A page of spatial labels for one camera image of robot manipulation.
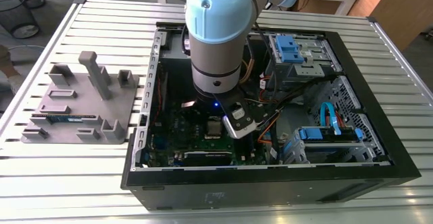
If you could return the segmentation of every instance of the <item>motherboard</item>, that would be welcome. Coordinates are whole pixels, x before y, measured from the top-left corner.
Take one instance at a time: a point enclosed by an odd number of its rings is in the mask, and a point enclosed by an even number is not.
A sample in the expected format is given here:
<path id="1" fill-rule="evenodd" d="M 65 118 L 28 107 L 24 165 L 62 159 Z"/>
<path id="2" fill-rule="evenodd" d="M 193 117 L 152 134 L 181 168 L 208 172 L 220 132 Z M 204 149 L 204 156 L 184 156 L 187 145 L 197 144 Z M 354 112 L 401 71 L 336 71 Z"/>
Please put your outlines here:
<path id="1" fill-rule="evenodd" d="M 264 147 L 251 137 L 232 139 L 222 123 L 223 111 L 173 102 L 155 119 L 149 149 L 144 160 L 149 167 L 264 165 Z"/>

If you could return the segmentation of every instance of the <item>blue latch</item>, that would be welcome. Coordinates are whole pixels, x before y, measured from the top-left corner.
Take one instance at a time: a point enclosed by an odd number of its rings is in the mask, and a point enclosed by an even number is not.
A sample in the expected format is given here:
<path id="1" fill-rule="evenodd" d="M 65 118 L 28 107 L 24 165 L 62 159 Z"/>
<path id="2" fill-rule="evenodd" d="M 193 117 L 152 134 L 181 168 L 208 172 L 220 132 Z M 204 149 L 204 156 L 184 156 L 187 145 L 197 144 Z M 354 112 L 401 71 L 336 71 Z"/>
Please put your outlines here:
<path id="1" fill-rule="evenodd" d="M 303 57 L 299 54 L 299 46 L 295 43 L 292 36 L 278 35 L 276 47 L 282 56 L 283 63 L 303 63 Z"/>
<path id="2" fill-rule="evenodd" d="M 304 128 L 299 129 L 300 139 L 323 139 L 319 128 Z"/>
<path id="3" fill-rule="evenodd" d="M 340 135 L 340 130 L 338 127 L 338 120 L 336 120 L 336 115 L 335 115 L 335 109 L 330 102 L 323 102 L 319 107 L 319 125 L 327 126 L 326 125 L 326 108 L 330 111 L 330 123 L 331 123 L 330 126 L 332 126 L 332 128 L 334 128 L 335 135 Z"/>
<path id="4" fill-rule="evenodd" d="M 357 134 L 358 139 L 362 140 L 362 138 L 363 138 L 363 132 L 362 132 L 362 129 L 355 128 L 355 129 L 354 129 L 354 133 Z"/>

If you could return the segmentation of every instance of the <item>green circuit board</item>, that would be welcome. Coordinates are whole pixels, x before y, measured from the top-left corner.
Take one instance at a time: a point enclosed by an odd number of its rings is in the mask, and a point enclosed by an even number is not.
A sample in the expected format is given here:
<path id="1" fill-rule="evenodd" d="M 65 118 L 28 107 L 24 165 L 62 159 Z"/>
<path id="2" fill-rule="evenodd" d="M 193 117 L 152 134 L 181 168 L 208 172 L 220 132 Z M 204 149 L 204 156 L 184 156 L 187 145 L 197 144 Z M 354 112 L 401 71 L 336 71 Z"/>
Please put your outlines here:
<path id="1" fill-rule="evenodd" d="M 196 108 L 179 108 L 179 104 L 172 103 L 169 111 L 163 113 L 156 126 L 152 128 L 149 142 L 149 165 L 152 167 L 183 166 L 181 158 L 185 153 L 220 153 L 230 157 L 223 165 L 260 165 L 264 164 L 264 151 L 243 152 L 239 155 L 239 146 L 227 134 L 222 113 L 203 113 Z"/>

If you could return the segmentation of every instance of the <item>light blue robot joint cap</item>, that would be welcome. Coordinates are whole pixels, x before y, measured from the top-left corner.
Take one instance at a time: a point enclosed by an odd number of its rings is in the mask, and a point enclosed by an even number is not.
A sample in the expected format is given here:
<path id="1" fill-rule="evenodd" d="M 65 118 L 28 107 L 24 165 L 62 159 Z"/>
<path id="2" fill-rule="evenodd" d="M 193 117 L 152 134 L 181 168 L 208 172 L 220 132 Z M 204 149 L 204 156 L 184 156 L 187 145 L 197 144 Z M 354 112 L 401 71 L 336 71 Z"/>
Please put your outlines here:
<path id="1" fill-rule="evenodd" d="M 232 40 L 248 27 L 251 0 L 187 0 L 185 23 L 189 34 L 207 44 Z"/>

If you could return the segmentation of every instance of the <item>slotted aluminum table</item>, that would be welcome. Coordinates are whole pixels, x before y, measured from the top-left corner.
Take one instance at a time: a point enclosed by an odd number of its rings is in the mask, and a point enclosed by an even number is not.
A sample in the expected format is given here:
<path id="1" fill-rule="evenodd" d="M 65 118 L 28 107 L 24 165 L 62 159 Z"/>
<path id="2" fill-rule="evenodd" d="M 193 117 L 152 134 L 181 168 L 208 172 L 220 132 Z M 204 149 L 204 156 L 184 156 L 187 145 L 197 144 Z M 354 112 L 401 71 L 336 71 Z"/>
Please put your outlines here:
<path id="1" fill-rule="evenodd" d="M 148 212 L 120 190 L 127 144 L 24 144 L 21 132 L 50 83 L 53 64 L 99 54 L 108 73 L 129 69 L 144 85 L 155 23 L 184 22 L 183 6 L 87 0 L 64 20 L 0 120 L 0 220 L 84 223 L 433 223 L 433 97 L 381 27 L 365 18 L 263 12 L 263 27 L 336 31 L 422 178 L 338 204 Z M 137 89 L 135 108 L 143 89 Z M 139 121 L 131 112 L 131 126 Z"/>

